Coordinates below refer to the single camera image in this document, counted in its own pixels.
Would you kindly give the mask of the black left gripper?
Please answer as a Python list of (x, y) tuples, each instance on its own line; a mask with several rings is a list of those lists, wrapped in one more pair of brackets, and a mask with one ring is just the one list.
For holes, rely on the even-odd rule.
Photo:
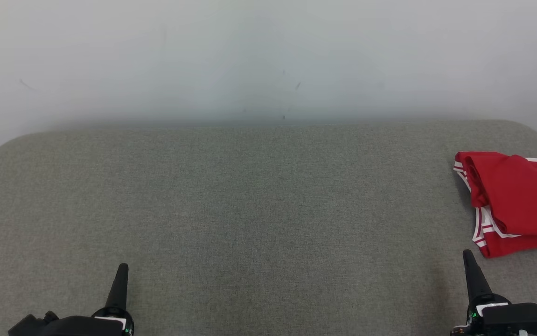
[(91, 316), (72, 315), (49, 324), (50, 336), (133, 336), (134, 320), (127, 309), (128, 264), (123, 262), (102, 308)]

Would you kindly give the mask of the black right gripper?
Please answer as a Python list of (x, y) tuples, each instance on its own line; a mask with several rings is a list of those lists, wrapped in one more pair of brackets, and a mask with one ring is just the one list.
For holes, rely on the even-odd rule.
[(453, 327), (452, 336), (537, 336), (537, 304), (512, 304), (493, 294), (474, 254), (462, 252), (469, 306), (465, 325)]

